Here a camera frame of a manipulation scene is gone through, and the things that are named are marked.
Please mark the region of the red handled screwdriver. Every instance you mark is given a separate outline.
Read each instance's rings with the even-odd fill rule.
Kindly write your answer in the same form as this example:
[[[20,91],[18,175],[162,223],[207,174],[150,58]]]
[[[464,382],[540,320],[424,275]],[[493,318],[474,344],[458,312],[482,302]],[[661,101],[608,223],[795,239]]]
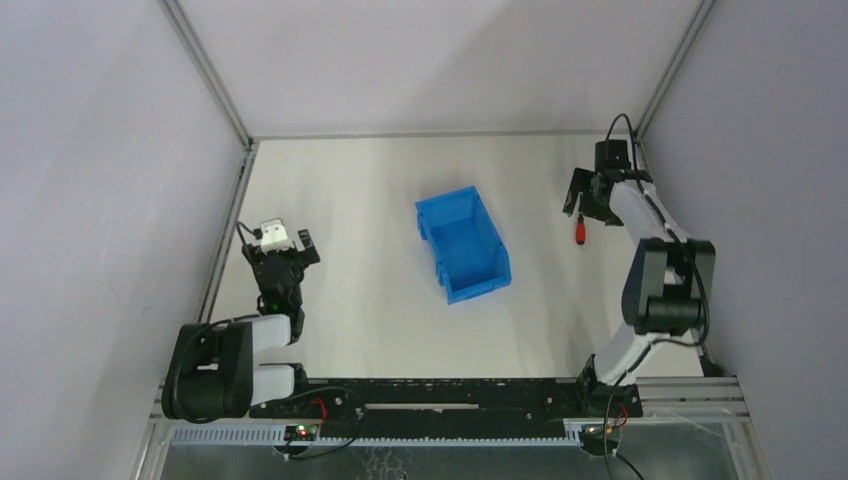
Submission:
[[[582,246],[586,243],[587,239],[587,230],[585,225],[585,218],[583,213],[579,213],[577,215],[576,229],[575,229],[575,242],[577,245]]]

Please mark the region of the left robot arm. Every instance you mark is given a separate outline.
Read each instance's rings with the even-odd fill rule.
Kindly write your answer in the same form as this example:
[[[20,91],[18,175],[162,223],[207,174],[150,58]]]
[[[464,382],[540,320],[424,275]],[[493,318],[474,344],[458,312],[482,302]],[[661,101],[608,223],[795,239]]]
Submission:
[[[262,224],[254,238],[242,253],[259,290],[257,311],[180,328],[162,387],[168,419],[201,424],[241,418],[295,392],[297,365],[264,364],[258,357],[299,341],[305,323],[301,284],[320,255],[308,230],[292,238],[278,220]]]

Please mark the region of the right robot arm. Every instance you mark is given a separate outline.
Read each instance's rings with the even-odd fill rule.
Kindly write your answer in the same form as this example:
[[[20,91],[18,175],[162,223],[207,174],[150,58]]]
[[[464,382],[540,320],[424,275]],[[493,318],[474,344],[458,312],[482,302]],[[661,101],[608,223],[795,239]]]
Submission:
[[[576,168],[563,210],[622,226],[635,244],[621,295],[623,323],[578,377],[585,403],[622,398],[661,346],[705,342],[716,249],[679,226],[644,171]]]

